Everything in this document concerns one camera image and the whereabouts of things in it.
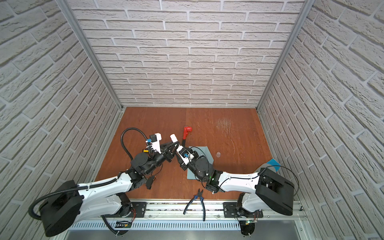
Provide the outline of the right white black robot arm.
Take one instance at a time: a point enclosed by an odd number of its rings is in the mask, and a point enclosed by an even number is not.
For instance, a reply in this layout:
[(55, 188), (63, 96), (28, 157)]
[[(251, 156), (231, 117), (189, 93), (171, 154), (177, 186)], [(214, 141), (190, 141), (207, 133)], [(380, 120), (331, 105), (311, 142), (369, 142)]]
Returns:
[(189, 169), (196, 179), (205, 183), (206, 190), (241, 192), (237, 202), (239, 215), (247, 217), (264, 209), (285, 216), (293, 214), (295, 185), (273, 172), (271, 166), (251, 174), (231, 174), (215, 170), (206, 156), (200, 156), (191, 148), (179, 146), (176, 153), (181, 167)]

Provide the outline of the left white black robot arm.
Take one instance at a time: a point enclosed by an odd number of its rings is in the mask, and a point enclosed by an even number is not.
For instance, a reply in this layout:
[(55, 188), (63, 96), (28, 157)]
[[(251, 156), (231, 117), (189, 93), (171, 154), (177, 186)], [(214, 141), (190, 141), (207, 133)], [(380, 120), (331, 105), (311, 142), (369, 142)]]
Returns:
[(53, 237), (83, 220), (135, 214), (137, 211), (126, 193), (141, 186), (151, 189), (155, 169), (165, 161), (171, 162), (177, 149), (186, 142), (179, 142), (175, 135), (171, 135), (169, 143), (161, 144), (161, 139), (159, 133), (145, 137), (148, 153), (129, 155), (130, 168), (115, 177), (83, 184), (67, 181), (55, 192), (37, 198), (29, 206), (29, 216), (41, 221), (45, 235)]

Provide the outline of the white glue stick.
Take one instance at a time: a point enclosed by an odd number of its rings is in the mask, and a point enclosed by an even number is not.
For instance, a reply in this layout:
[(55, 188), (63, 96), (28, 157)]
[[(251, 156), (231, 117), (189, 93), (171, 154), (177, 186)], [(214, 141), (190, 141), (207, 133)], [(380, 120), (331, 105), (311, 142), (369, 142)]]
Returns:
[(172, 140), (173, 146), (175, 147), (175, 149), (177, 149), (180, 146), (180, 141), (178, 140), (175, 134), (170, 135), (170, 138)]

